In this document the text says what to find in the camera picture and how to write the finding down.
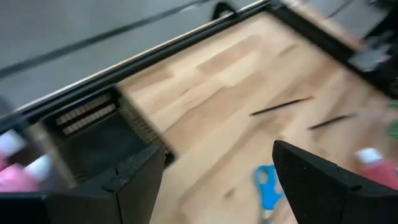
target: white bottle cap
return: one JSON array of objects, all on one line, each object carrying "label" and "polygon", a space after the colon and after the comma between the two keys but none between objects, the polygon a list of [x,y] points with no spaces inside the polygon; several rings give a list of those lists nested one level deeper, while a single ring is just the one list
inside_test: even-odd
[{"label": "white bottle cap", "polygon": [[52,161],[50,156],[44,155],[26,166],[24,170],[38,182],[41,182],[47,178],[51,171],[51,168]]},{"label": "white bottle cap", "polygon": [[2,156],[10,157],[23,149],[25,145],[25,140],[13,129],[0,135],[0,154]]},{"label": "white bottle cap", "polygon": [[364,148],[356,153],[356,156],[363,164],[370,164],[383,160],[383,156],[377,149],[374,148]]}]

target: black bar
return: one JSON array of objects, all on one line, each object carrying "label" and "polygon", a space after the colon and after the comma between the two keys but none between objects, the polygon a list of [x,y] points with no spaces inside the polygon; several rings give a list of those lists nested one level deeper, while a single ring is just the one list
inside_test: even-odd
[{"label": "black bar", "polygon": [[357,115],[358,115],[357,113],[350,113],[350,114],[347,114],[347,115],[341,115],[341,116],[332,118],[332,119],[330,119],[328,121],[324,121],[324,122],[322,122],[320,124],[316,124],[314,126],[311,126],[311,127],[308,128],[308,130],[315,130],[317,128],[321,128],[321,127],[324,127],[326,125],[333,124],[335,122],[341,121],[343,119],[353,118],[353,117],[355,117]]},{"label": "black bar", "polygon": [[250,116],[263,114],[263,113],[266,113],[266,112],[269,112],[269,111],[273,111],[273,110],[276,110],[276,109],[279,109],[279,108],[282,108],[282,107],[285,107],[285,106],[288,106],[288,105],[292,105],[292,104],[295,104],[295,103],[300,103],[300,102],[303,102],[303,101],[306,101],[306,100],[311,100],[312,98],[313,97],[310,96],[310,97],[303,98],[303,99],[292,100],[292,101],[289,101],[289,102],[286,102],[286,103],[282,103],[282,104],[279,104],[279,105],[276,105],[276,106],[271,106],[270,108],[266,108],[266,109],[263,109],[263,110],[259,110],[259,111],[253,112],[253,113],[250,114]]}]

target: pink container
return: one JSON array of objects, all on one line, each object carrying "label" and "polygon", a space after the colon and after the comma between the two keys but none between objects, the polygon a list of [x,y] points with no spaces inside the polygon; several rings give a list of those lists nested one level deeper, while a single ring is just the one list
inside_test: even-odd
[{"label": "pink container", "polygon": [[13,164],[0,171],[0,192],[34,192],[49,174],[51,159],[44,155],[27,167]]},{"label": "pink container", "polygon": [[398,190],[396,163],[383,159],[377,149],[366,148],[357,152],[358,159],[364,164],[361,175],[379,184]]}]

